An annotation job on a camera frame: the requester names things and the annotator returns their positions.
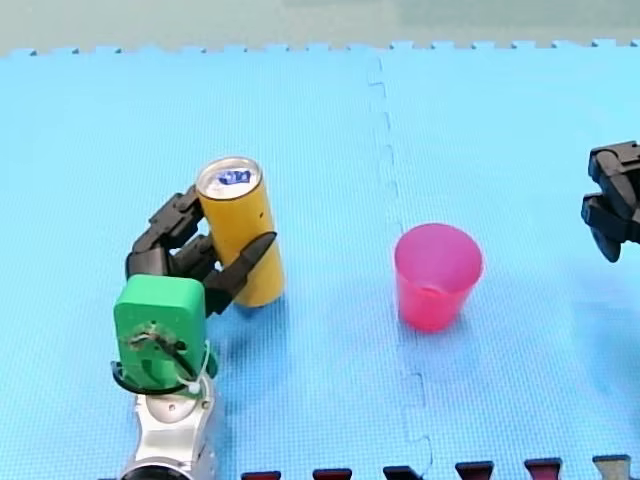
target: can lid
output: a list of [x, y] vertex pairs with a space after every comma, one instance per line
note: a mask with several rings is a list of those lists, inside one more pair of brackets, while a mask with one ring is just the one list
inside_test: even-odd
[[251, 192], [262, 179], [256, 162], [244, 157], [225, 157], [208, 164], [196, 180], [197, 190], [213, 200], [232, 200]]

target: blue foam mat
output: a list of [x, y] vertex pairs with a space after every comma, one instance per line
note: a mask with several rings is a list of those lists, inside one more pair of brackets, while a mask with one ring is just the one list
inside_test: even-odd
[[[124, 257], [227, 154], [264, 167], [288, 289], [210, 320], [221, 479], [444, 479], [490, 460], [502, 480], [561, 457], [585, 480], [594, 455], [637, 456], [640, 251], [607, 264], [579, 210], [589, 149], [640, 137], [640, 50], [596, 44], [0, 60], [0, 478], [123, 466], [136, 425], [109, 361]], [[430, 221], [473, 235], [487, 268], [455, 328], [424, 337], [396, 318], [391, 251]]]

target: yellow can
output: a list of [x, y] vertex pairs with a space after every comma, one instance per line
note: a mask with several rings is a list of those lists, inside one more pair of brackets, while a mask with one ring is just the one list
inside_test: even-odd
[[[262, 169], [249, 158], [211, 162], [198, 175], [196, 193], [223, 266], [233, 263], [258, 235], [276, 231]], [[276, 240], [249, 274], [235, 302], [245, 307], [267, 305], [282, 295], [284, 283]]]

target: green motor housing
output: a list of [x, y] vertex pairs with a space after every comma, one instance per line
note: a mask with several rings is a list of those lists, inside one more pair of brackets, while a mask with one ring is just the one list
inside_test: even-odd
[[[114, 319], [122, 377], [128, 384], [143, 390], [162, 390], [178, 385], [178, 375], [187, 379], [175, 359], [156, 342], [134, 341], [149, 333], [178, 344], [179, 354], [196, 374], [206, 361], [209, 376], [216, 375], [213, 352], [204, 358], [205, 296], [204, 287], [197, 280], [133, 275], [114, 306]], [[181, 393], [188, 395], [186, 389]]]

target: plastic cup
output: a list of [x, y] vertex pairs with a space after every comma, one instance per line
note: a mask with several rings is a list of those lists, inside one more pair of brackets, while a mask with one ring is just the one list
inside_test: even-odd
[[406, 232], [396, 245], [394, 263], [400, 317], [424, 332], [454, 322], [483, 270], [476, 242], [439, 223]]

